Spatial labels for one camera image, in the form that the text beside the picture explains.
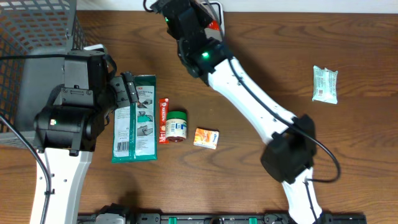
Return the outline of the green white gloves package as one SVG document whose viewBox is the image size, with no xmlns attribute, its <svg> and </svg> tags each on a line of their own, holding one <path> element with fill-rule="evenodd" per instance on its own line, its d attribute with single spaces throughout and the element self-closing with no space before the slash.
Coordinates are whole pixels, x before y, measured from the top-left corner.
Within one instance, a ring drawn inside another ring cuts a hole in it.
<svg viewBox="0 0 398 224">
<path fill-rule="evenodd" d="M 117 109 L 114 114 L 114 164 L 157 159 L 156 76 L 139 75 L 135 84 L 139 101 Z"/>
</svg>

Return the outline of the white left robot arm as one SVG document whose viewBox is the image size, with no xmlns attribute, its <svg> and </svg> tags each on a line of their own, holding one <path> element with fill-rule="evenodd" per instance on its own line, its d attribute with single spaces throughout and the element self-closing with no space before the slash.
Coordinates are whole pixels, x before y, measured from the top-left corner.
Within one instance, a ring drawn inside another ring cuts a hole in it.
<svg viewBox="0 0 398 224">
<path fill-rule="evenodd" d="M 71 50 L 64 78 L 34 118 L 39 161 L 31 223 L 75 223 L 96 139 L 108 115 L 139 99 L 129 72 L 116 74 L 103 49 Z"/>
</svg>

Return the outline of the green lid white jar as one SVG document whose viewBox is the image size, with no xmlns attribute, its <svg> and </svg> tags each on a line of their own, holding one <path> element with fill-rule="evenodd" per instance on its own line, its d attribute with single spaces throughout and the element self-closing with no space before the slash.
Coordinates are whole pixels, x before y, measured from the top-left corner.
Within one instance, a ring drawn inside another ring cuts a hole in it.
<svg viewBox="0 0 398 224">
<path fill-rule="evenodd" d="M 187 114 L 169 111 L 166 117 L 165 137 L 169 142 L 182 142 L 187 138 Z"/>
</svg>

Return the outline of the red snack bag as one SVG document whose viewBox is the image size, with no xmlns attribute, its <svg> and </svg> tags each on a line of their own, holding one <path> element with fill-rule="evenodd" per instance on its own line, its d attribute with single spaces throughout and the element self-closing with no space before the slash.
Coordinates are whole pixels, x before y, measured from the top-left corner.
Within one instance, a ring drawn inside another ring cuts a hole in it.
<svg viewBox="0 0 398 224">
<path fill-rule="evenodd" d="M 207 28 L 220 31 L 220 25 L 218 24 L 218 22 L 216 20 L 213 20 L 212 22 L 210 22 L 208 24 Z"/>
</svg>

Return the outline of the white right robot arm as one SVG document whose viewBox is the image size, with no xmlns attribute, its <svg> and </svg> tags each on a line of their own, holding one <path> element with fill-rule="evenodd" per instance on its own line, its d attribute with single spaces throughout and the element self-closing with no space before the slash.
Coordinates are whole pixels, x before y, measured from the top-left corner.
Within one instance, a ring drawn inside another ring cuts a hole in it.
<svg viewBox="0 0 398 224">
<path fill-rule="evenodd" d="M 317 152 L 312 119 L 298 118 L 278 105 L 249 77 L 224 42 L 207 36 L 205 29 L 213 18 L 202 4 L 161 0 L 151 9 L 164 17 L 188 73 L 227 98 L 260 135 L 266 145 L 261 164 L 282 184 L 291 219 L 320 223 L 322 209 L 310 182 Z"/>
</svg>

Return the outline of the orange small box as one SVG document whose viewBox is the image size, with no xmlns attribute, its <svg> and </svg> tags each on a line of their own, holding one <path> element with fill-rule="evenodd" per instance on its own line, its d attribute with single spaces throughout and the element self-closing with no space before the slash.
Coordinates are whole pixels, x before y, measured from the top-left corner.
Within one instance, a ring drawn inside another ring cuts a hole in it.
<svg viewBox="0 0 398 224">
<path fill-rule="evenodd" d="M 218 145 L 220 132 L 207 129 L 196 128 L 194 146 L 200 146 L 207 149 L 216 149 Z"/>
</svg>

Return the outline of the mint green wipes pack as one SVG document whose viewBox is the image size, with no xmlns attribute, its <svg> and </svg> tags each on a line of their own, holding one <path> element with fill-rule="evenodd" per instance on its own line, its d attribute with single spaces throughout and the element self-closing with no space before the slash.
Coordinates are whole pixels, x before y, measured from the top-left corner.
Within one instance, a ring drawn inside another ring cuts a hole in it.
<svg viewBox="0 0 398 224">
<path fill-rule="evenodd" d="M 336 83 L 338 71 L 313 66 L 313 96 L 312 101 L 321 101 L 336 105 L 338 103 Z"/>
</svg>

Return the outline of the red Nescafe stick sachet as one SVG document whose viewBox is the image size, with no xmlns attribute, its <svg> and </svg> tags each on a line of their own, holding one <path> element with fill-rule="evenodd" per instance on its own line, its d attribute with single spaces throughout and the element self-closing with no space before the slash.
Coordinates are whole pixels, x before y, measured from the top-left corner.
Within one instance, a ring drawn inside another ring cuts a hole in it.
<svg viewBox="0 0 398 224">
<path fill-rule="evenodd" d="M 166 120 L 169 111 L 169 99 L 161 98 L 159 100 L 159 143 L 168 144 L 166 139 Z"/>
</svg>

